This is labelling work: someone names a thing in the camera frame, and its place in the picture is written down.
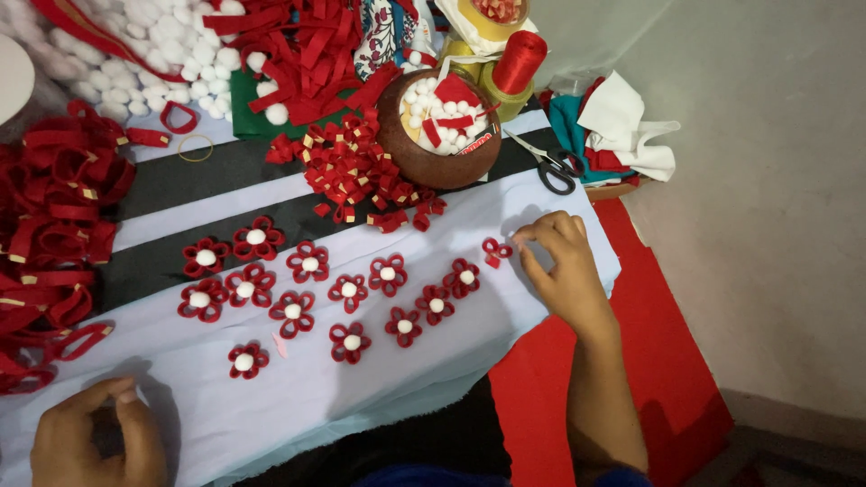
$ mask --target table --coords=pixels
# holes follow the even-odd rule
[[[506,128],[536,146],[555,143],[553,131],[539,127],[546,122],[539,113],[537,105],[531,105]],[[248,154],[246,159],[236,153],[238,147]],[[42,391],[0,399],[0,485],[29,484],[29,449],[42,412],[83,386],[122,373],[137,377],[142,397],[159,418],[177,487],[199,487],[214,479],[217,486],[228,485],[346,434],[454,402],[546,316],[516,256],[493,269],[483,263],[481,251],[484,238],[502,242],[545,212],[566,210],[584,218],[608,293],[619,273],[617,257],[585,193],[560,197],[547,191],[532,169],[533,157],[511,140],[503,141],[491,182],[444,195],[449,207],[431,219],[429,231],[407,225],[388,235],[364,224],[319,218],[312,207],[322,197],[305,193],[304,185],[297,184],[302,180],[297,169],[265,167],[254,149],[267,150],[267,144],[218,147],[208,166],[213,173],[200,174],[193,181],[199,184],[185,183],[189,163],[178,163],[177,157],[140,163],[136,183],[120,208],[125,222],[112,262],[103,271],[106,312],[95,318],[113,322],[116,329],[81,359],[63,364],[55,382]],[[229,159],[236,167],[232,177],[220,169]],[[205,163],[194,164],[200,168]],[[277,188],[263,191],[266,186]],[[223,307],[221,319],[213,324],[176,313],[179,293],[188,285],[188,279],[178,276],[182,247],[206,235],[230,240],[234,230],[260,214],[274,217],[288,239],[277,259],[266,263],[277,277],[274,295],[289,289],[316,295],[313,331],[286,341],[285,360],[271,338],[281,323],[268,318],[266,308]],[[303,238],[328,248],[327,281],[292,280],[284,262],[294,251],[290,245]],[[128,246],[121,249],[119,243]],[[367,276],[374,257],[393,253],[404,256],[409,272],[408,284],[394,298],[371,291],[353,315],[345,313],[341,302],[327,300],[336,276]],[[421,288],[440,282],[458,256],[481,267],[481,288],[455,302],[454,316],[436,327],[424,323],[415,344],[400,348],[383,330],[390,308],[411,308]],[[355,366],[331,359],[327,333],[332,324],[351,321],[364,323],[372,338]],[[250,341],[269,351],[270,364],[253,380],[232,380],[227,354]]]

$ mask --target scissors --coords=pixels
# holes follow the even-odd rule
[[[522,145],[532,153],[533,156],[535,156],[535,160],[539,162],[539,178],[541,178],[541,182],[544,183],[544,186],[546,186],[548,190],[565,196],[566,194],[572,194],[578,187],[573,178],[583,176],[585,169],[583,161],[581,161],[572,151],[562,147],[554,147],[549,151],[542,151],[539,148],[530,146],[528,142],[513,133],[510,133],[508,130],[505,130],[504,132],[508,134],[508,137],[514,139],[518,144]],[[571,160],[574,161],[574,164],[578,168],[577,170],[572,169]],[[565,183],[565,189],[560,190],[551,184],[549,179],[550,176],[553,176]]]

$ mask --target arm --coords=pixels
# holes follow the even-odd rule
[[[590,485],[618,466],[647,470],[637,411],[623,364],[619,323],[598,280],[583,219],[556,211],[513,237],[520,262],[548,309],[578,336],[568,385],[566,430],[578,485]],[[536,241],[555,265],[541,268],[525,245]]]
[[[114,399],[125,454],[101,459],[91,414]],[[103,380],[47,410],[30,452],[33,487],[165,487],[165,453],[156,419],[132,378]]]

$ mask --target white wall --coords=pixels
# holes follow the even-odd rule
[[[616,68],[682,123],[673,179],[624,200],[732,414],[866,449],[864,26],[863,0],[675,0]]]
[[[672,0],[533,0],[530,17],[551,52],[535,75],[544,87],[568,68],[612,64]]]

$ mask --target red felt flower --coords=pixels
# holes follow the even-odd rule
[[[463,299],[481,287],[481,282],[478,280],[478,273],[481,270],[477,265],[468,263],[461,257],[454,259],[451,269],[454,272],[443,277],[442,286],[448,288],[455,299]]]
[[[315,247],[309,240],[298,243],[297,252],[288,256],[286,266],[292,270],[292,277],[298,284],[304,283],[310,276],[316,282],[328,277],[327,250]]]
[[[400,347],[411,347],[415,337],[423,332],[421,325],[417,323],[420,317],[421,313],[417,309],[412,309],[407,314],[402,308],[395,306],[391,308],[391,320],[385,324],[385,332],[395,334]]]
[[[272,320],[285,320],[280,327],[280,336],[291,340],[299,331],[310,331],[313,329],[315,320],[308,311],[316,301],[313,293],[305,292],[298,296],[293,291],[288,291],[280,296],[280,300],[268,311]]]
[[[262,353],[258,343],[250,343],[246,347],[232,348],[229,352],[229,361],[231,362],[229,377],[232,379],[243,377],[249,380],[259,374],[260,368],[267,367],[270,359]]]
[[[423,296],[415,300],[415,307],[427,312],[427,323],[435,327],[442,321],[454,314],[454,305],[448,301],[450,293],[446,288],[438,288],[430,285],[424,286]]]
[[[274,220],[262,215],[253,220],[250,227],[236,231],[234,241],[237,258],[248,261],[258,256],[272,261],[276,259],[277,245],[285,243],[286,236],[274,228]]]
[[[397,289],[403,287],[409,280],[409,275],[403,269],[403,256],[394,254],[388,260],[376,257],[370,263],[370,289],[382,288],[382,293],[394,297]]]
[[[184,274],[198,279],[206,270],[216,274],[223,270],[223,260],[231,252],[225,242],[217,242],[213,237],[205,237],[195,245],[184,248],[186,265]]]
[[[361,352],[372,344],[370,338],[364,336],[364,325],[357,321],[349,325],[349,328],[337,323],[331,327],[328,336],[333,342],[331,358],[337,362],[345,360],[352,365],[361,360]]]
[[[274,287],[276,277],[265,272],[259,263],[249,264],[243,272],[232,272],[225,277],[225,287],[229,290],[229,304],[240,308],[247,301],[252,301],[259,308],[270,306],[269,290]]]
[[[184,301],[178,306],[178,315],[212,323],[219,320],[223,312],[220,305],[229,299],[229,291],[217,279],[208,278],[181,291],[180,297]]]
[[[358,309],[358,305],[367,299],[367,288],[364,286],[364,277],[358,274],[355,277],[342,275],[337,282],[327,291],[327,297],[331,301],[343,300],[343,309],[351,315]]]
[[[500,259],[507,259],[514,253],[508,245],[499,245],[495,238],[486,238],[481,244],[481,249],[487,254],[484,262],[494,269],[499,269]]]

